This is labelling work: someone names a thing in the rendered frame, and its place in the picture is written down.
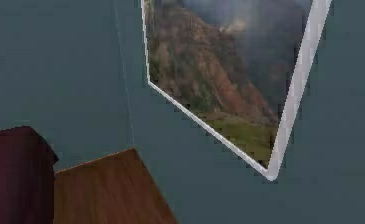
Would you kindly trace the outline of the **white framed window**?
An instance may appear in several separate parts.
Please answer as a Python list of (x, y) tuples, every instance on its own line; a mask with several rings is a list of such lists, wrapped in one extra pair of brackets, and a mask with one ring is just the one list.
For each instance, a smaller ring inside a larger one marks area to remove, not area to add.
[(146, 82), (278, 178), (333, 0), (140, 0)]

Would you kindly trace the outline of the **dark red sofa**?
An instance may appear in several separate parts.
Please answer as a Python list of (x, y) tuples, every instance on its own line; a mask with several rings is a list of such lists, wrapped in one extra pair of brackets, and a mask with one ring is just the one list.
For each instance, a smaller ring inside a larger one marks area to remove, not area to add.
[(0, 130), (0, 224), (53, 224), (57, 161), (33, 128)]

